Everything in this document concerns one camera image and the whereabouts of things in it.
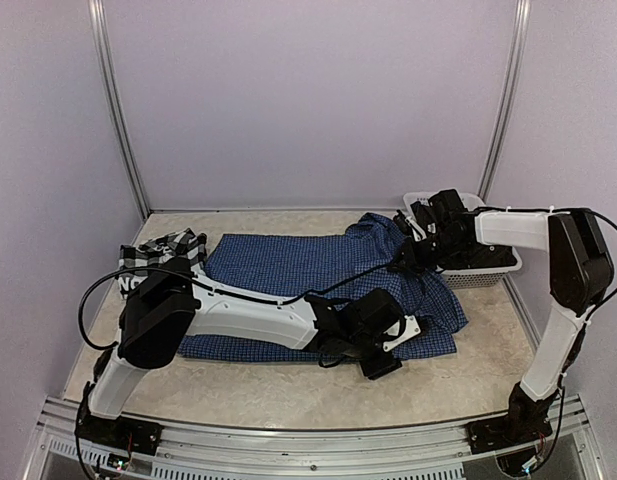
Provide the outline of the blue checked long sleeve shirt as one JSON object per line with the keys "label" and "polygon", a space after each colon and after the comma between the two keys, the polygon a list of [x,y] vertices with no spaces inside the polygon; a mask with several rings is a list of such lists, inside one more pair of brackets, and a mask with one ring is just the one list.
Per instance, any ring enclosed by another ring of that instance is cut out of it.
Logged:
{"label": "blue checked long sleeve shirt", "polygon": [[444,279],[434,271],[411,274],[385,267],[405,238],[391,219],[375,213],[364,214],[339,235],[227,233],[208,257],[205,272],[246,290],[289,297],[320,290],[342,302],[383,288],[422,328],[420,335],[395,348],[397,358],[453,354],[453,336],[468,319]]}

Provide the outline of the white plastic laundry basket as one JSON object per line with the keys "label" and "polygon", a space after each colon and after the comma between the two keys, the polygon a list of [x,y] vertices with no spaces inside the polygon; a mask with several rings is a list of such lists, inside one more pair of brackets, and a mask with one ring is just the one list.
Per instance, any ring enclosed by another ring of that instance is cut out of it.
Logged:
{"label": "white plastic laundry basket", "polygon": [[[423,205],[428,205],[428,199],[434,192],[409,192],[403,195],[403,202],[408,214],[413,216],[412,205],[419,201]],[[452,270],[442,267],[441,276],[451,289],[482,288],[497,284],[505,275],[521,269],[523,262],[516,248],[511,247],[510,253],[514,261],[504,266],[467,268]]]}

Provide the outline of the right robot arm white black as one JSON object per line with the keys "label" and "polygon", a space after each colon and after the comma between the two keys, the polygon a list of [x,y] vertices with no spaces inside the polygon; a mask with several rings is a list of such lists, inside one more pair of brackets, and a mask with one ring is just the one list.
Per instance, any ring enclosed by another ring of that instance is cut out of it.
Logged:
{"label": "right robot arm white black", "polygon": [[407,257],[414,268],[466,264],[477,247],[542,251],[549,268],[551,307],[528,370],[511,391],[495,432],[511,444],[547,435],[547,413],[569,367],[576,360],[592,315],[615,290],[614,265],[589,208],[465,206],[455,189],[403,197],[407,211],[395,220],[410,235]]}

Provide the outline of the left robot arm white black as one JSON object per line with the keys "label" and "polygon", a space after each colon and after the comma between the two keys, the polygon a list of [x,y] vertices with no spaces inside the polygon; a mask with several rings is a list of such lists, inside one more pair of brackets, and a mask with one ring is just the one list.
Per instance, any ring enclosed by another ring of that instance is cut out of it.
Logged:
{"label": "left robot arm white black", "polygon": [[316,291],[283,297],[189,270],[145,271],[146,279],[126,297],[115,340],[99,348],[105,363],[85,393],[87,424],[109,445],[128,434],[121,413],[137,385],[149,371],[169,365],[186,336],[256,340],[320,358],[352,359],[374,380],[400,367],[395,347],[420,332],[417,321],[381,288],[353,301]]}

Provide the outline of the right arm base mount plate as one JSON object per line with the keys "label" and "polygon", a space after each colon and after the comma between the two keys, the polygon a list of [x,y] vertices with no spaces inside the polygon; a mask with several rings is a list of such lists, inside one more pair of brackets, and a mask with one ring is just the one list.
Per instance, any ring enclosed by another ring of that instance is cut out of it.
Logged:
{"label": "right arm base mount plate", "polygon": [[466,433],[471,453],[481,454],[548,437],[553,429],[547,419],[514,424],[507,415],[502,415],[469,422]]}

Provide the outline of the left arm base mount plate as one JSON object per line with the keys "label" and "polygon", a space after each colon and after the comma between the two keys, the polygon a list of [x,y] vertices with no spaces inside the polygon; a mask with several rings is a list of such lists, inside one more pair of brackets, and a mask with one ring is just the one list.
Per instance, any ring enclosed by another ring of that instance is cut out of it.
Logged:
{"label": "left arm base mount plate", "polygon": [[86,415],[77,420],[76,433],[95,444],[155,456],[163,429],[159,423],[124,416],[111,420]]}

